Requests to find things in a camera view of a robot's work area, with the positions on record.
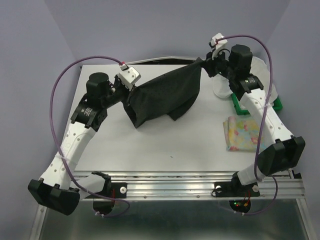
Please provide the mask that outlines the dark grey dotted skirt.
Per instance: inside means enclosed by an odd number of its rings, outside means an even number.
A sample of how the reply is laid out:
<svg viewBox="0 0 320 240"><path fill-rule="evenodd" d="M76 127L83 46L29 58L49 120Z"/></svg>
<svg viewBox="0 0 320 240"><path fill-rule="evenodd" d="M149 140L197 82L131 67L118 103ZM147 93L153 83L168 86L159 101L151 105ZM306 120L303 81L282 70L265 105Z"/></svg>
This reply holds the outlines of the dark grey dotted skirt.
<svg viewBox="0 0 320 240"><path fill-rule="evenodd" d="M202 60L164 73L134 87L123 108L137 129L146 121L167 115L176 121L195 103L200 93Z"/></svg>

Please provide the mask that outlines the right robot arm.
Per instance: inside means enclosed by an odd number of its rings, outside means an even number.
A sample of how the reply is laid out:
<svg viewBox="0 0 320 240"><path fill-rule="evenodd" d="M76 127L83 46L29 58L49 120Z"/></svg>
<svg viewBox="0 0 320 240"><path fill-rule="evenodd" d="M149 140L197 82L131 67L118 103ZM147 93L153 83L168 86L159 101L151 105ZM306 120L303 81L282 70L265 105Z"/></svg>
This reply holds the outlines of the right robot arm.
<svg viewBox="0 0 320 240"><path fill-rule="evenodd" d="M230 90L260 124L266 145L252 165L234 173L229 182L220 184L223 191L230 190L235 195L242 195L258 180L296 167L306 146L304 138L294 136L269 105L263 83L251 73L252 59L248 46L234 45L228 57L222 47L214 46L202 65L209 77L221 75L228 80Z"/></svg>

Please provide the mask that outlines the floral pastel skirt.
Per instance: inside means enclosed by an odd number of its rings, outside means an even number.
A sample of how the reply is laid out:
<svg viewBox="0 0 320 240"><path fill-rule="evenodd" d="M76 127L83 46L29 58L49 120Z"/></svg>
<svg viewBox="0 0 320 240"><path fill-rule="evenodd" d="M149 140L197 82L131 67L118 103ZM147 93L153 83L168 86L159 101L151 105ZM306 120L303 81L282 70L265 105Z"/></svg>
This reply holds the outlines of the floral pastel skirt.
<svg viewBox="0 0 320 240"><path fill-rule="evenodd" d="M227 151L255 152L259 126L251 116L229 116L223 122Z"/></svg>

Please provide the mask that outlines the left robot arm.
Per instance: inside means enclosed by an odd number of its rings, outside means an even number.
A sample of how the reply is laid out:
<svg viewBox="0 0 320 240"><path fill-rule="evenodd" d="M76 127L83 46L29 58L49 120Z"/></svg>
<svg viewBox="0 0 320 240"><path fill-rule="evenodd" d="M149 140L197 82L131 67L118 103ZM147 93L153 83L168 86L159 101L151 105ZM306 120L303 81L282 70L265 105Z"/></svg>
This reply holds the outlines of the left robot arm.
<svg viewBox="0 0 320 240"><path fill-rule="evenodd" d="M98 216L110 215L116 202L126 202L127 183L112 183L101 171L75 180L73 173L90 140L107 118L107 109L122 102L129 95L118 76L96 72L86 82L83 95L70 118L65 137L57 154L38 180L32 179L28 190L38 204L64 214L72 214L79 202L89 196L107 200L107 208L96 210Z"/></svg>

